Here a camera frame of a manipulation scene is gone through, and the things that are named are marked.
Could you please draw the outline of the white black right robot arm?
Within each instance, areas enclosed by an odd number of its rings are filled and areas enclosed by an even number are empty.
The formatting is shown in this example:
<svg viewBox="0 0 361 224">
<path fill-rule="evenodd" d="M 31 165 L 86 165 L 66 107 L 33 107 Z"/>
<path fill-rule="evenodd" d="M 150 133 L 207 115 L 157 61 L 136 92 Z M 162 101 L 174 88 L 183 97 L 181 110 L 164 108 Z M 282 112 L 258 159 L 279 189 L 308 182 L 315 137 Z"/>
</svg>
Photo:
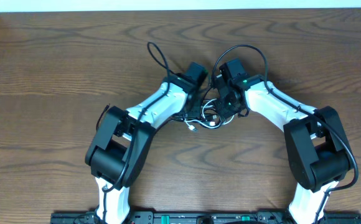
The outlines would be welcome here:
<svg viewBox="0 0 361 224">
<path fill-rule="evenodd" d="M 331 192 L 352 170 L 358 176 L 343 125 L 335 109 L 317 109 L 292 99 L 261 75 L 221 73 L 212 86 L 219 92 L 217 106 L 229 118 L 242 110 L 264 116 L 284 134 L 288 162 L 297 187 L 288 212 L 294 223 L 319 223 Z"/>
</svg>

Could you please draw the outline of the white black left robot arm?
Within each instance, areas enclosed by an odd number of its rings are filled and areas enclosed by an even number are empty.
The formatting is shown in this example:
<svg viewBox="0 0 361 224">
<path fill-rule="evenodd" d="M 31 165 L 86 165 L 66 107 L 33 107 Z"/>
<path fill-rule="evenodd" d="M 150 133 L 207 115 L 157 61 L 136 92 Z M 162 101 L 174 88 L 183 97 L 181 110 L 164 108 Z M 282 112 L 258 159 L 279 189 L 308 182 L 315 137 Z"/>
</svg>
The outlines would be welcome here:
<svg viewBox="0 0 361 224">
<path fill-rule="evenodd" d="M 164 80 L 140 104 L 105 111 L 87 150 L 85 163 L 99 189 L 97 223 L 123 223 L 130 211 L 129 188 L 138 178 L 157 130 L 176 114 L 185 114 L 200 96 L 200 86 L 180 78 Z"/>
</svg>

